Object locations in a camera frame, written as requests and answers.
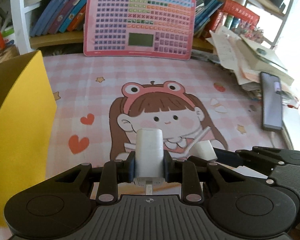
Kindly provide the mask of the red book box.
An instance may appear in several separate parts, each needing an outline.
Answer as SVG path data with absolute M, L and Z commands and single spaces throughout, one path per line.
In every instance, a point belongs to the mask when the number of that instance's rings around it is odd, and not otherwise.
M 228 16 L 233 16 L 234 18 L 247 22 L 252 27 L 256 27 L 260 19 L 257 14 L 243 5 L 233 0 L 224 0 L 223 4 L 210 16 L 210 21 L 206 25 L 205 31 L 215 31 L 221 23 L 223 14 L 227 14 Z

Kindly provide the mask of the black smartphone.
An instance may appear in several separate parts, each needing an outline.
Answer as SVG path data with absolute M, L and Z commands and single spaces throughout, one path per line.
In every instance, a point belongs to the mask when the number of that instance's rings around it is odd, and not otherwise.
M 278 76 L 260 72 L 262 93 L 262 129 L 270 132 L 282 130 L 282 87 Z

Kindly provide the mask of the pink cartoon table mat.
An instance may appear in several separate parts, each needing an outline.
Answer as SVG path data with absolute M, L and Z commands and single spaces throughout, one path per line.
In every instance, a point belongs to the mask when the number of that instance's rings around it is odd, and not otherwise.
M 261 129 L 261 104 L 213 63 L 72 54 L 45 57 L 44 64 L 57 99 L 47 177 L 125 159 L 146 128 L 160 129 L 177 159 L 206 140 L 229 151 L 285 146 Z

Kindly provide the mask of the white charger plug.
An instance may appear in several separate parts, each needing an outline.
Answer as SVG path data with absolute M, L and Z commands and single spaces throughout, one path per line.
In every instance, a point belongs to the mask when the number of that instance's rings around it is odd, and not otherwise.
M 162 130 L 140 129 L 136 133 L 134 183 L 153 194 L 153 187 L 164 181 L 164 144 Z

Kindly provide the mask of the yellow cardboard box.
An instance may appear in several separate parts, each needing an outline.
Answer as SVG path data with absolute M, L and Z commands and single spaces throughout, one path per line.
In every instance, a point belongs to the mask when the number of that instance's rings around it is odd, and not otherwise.
M 0 64 L 0 226 L 6 202 L 45 179 L 56 109 L 40 51 Z

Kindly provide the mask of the pink keyboard learning toy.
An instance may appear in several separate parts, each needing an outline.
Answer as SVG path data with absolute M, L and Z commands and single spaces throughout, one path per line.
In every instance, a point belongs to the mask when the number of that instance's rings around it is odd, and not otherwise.
M 87 0 L 85 56 L 189 60 L 196 0 Z

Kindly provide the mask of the small white block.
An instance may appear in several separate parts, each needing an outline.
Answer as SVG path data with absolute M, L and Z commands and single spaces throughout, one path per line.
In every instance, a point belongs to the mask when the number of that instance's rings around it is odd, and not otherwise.
M 210 141 L 200 141 L 194 144 L 194 153 L 193 156 L 196 156 L 200 159 L 206 161 L 216 161 L 217 155 Z

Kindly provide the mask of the pile of papers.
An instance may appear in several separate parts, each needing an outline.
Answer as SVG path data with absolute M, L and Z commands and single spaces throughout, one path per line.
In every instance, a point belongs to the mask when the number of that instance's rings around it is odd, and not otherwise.
M 234 72 L 237 82 L 246 91 L 252 85 L 261 91 L 260 72 L 276 75 L 281 80 L 283 123 L 281 133 L 290 150 L 300 151 L 300 111 L 297 98 L 293 96 L 290 85 L 293 78 L 282 68 L 274 51 L 239 37 L 225 27 L 217 33 L 210 33 L 209 41 L 215 47 L 219 61 L 225 69 Z

